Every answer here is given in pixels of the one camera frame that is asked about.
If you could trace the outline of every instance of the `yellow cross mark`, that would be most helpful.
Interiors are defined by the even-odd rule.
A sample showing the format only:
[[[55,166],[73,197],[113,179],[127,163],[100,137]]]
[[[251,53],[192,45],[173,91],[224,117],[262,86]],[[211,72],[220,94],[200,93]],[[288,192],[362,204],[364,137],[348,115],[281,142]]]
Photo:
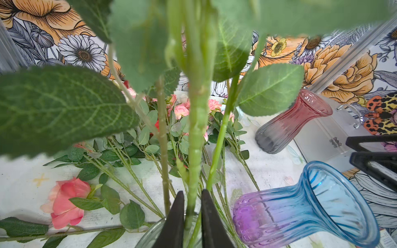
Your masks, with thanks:
[[[34,183],[37,183],[37,184],[36,184],[37,187],[40,187],[41,183],[42,183],[43,181],[47,181],[47,180],[49,180],[49,178],[44,178],[44,173],[42,173],[42,174],[41,174],[41,178],[35,178],[35,179],[33,179],[33,182],[34,182]]]

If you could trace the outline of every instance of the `blue glass vase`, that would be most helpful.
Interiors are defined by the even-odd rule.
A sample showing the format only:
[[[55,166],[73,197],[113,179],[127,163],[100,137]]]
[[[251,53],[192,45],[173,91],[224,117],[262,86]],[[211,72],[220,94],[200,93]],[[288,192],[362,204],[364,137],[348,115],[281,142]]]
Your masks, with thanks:
[[[233,221],[251,248],[281,247],[327,231],[363,248],[379,243],[375,217],[358,190],[340,172],[318,161],[308,163],[294,186],[242,195]]]

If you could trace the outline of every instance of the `glass vase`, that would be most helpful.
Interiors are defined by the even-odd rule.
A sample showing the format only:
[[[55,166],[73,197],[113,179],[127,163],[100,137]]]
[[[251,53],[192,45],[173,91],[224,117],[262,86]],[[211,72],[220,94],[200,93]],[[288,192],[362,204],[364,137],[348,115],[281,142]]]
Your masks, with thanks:
[[[251,248],[277,248],[327,231],[363,248],[375,247],[379,227],[368,204],[340,172],[308,163],[294,186],[242,195],[233,222]]]
[[[301,89],[292,108],[257,130],[256,142],[265,152],[276,154],[295,138],[309,120],[331,114],[331,106],[319,95]]]

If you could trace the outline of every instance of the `illustrated flower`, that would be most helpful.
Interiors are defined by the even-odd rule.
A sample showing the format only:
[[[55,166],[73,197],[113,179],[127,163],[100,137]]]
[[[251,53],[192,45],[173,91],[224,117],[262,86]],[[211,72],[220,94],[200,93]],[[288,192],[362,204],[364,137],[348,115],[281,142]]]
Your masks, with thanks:
[[[68,35],[95,36],[65,0],[0,0],[0,18],[7,29],[14,17],[46,31],[55,44]]]
[[[234,122],[234,114],[233,114],[233,112],[230,112],[229,121],[230,121],[230,119],[231,119],[232,122]]]
[[[72,65],[90,68],[100,72],[105,69],[106,57],[103,50],[87,36],[68,35],[58,43],[60,54]]]
[[[182,118],[182,116],[189,115],[189,109],[187,109],[185,106],[180,104],[175,107],[174,113],[175,113],[176,119],[179,120],[180,118]]]
[[[90,185],[80,179],[57,181],[48,195],[49,203],[40,207],[45,213],[51,213],[55,229],[62,229],[68,224],[77,225],[84,216],[84,210],[73,205],[70,198],[86,198],[90,193]]]
[[[220,112],[222,104],[220,104],[217,100],[215,99],[210,99],[208,100],[208,107],[210,107],[210,113],[212,111],[214,112]]]
[[[30,35],[37,41],[42,47],[49,48],[54,45],[54,39],[52,36],[44,30],[32,29]]]
[[[334,45],[319,49],[312,63],[304,63],[303,86],[309,88],[320,76],[326,72],[352,45],[339,47]],[[374,69],[376,68],[377,54],[364,54],[354,65],[348,68],[321,95],[332,98],[341,104],[358,102],[358,96],[370,92],[373,88]]]
[[[380,47],[391,47],[397,43],[397,27],[390,31],[380,42],[377,43]]]

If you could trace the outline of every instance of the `pink glass vase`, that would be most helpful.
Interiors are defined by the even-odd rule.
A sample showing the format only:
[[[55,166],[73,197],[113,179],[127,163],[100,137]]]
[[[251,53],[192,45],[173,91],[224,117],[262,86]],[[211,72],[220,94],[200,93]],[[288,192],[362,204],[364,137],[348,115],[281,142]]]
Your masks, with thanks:
[[[331,114],[331,106],[319,95],[301,89],[292,108],[258,129],[256,142],[265,152],[276,154],[295,138],[309,120]]]

